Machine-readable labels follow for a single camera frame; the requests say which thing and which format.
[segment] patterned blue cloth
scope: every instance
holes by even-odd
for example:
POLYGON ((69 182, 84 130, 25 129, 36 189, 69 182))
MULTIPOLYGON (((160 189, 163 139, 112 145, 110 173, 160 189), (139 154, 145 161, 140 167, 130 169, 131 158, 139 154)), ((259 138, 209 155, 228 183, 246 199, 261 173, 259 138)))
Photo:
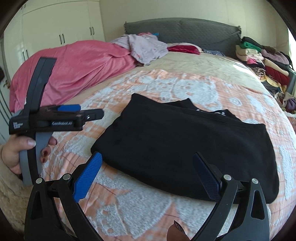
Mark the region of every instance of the patterned blue cloth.
POLYGON ((222 52, 217 51, 217 50, 206 50, 206 49, 203 49, 203 51, 204 51, 204 53, 209 53, 209 54, 219 55, 219 56, 225 56, 225 54, 223 54, 222 52))

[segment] sleeve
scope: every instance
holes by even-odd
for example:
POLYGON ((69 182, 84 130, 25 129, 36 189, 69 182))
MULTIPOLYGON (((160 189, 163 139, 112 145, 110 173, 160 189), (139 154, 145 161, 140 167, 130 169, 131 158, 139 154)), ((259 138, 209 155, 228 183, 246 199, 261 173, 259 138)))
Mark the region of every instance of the sleeve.
POLYGON ((25 216, 32 187, 22 181, 3 163, 0 155, 0 207, 12 227, 24 233, 25 216))

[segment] quilted headboard cover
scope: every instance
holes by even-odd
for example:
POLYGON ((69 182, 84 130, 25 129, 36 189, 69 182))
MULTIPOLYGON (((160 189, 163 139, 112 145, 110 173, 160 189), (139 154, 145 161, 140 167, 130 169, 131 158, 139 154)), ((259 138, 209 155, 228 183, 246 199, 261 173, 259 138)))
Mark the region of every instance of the quilted headboard cover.
POLYGON ((157 18, 124 24, 126 34, 159 33, 165 43, 187 42, 236 58, 241 28, 198 18, 157 18))

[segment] orange and white patterned blanket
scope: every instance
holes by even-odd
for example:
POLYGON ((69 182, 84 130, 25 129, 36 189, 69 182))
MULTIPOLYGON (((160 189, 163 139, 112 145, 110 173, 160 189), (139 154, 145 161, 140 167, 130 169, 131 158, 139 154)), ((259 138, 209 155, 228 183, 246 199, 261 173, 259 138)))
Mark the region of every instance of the orange and white patterned blanket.
MULTIPOLYGON (((296 135, 276 101, 266 93, 198 74, 139 71, 121 77, 88 97, 82 109, 103 108, 102 120, 88 122, 80 132, 57 132, 59 144, 44 164, 45 180, 72 173, 91 156, 90 148, 120 115, 131 94, 158 102, 190 98, 200 109, 229 109, 247 123, 264 123, 272 141, 279 175, 279 194, 268 205, 270 238, 281 229, 296 204, 296 135)), ((162 192, 103 163, 80 205, 105 241, 166 240, 173 221, 192 238, 211 212, 214 203, 162 192)), ((64 211, 59 205, 65 223, 64 211)), ((226 233, 237 206, 233 206, 220 234, 226 233)))

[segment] door handle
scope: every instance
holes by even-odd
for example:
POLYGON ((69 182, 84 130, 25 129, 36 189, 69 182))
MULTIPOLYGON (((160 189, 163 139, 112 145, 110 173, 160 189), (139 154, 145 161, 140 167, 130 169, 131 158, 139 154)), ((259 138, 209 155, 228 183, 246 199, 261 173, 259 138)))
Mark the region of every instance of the door handle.
POLYGON ((22 52, 22 56, 24 57, 24 61, 26 61, 24 51, 22 52))

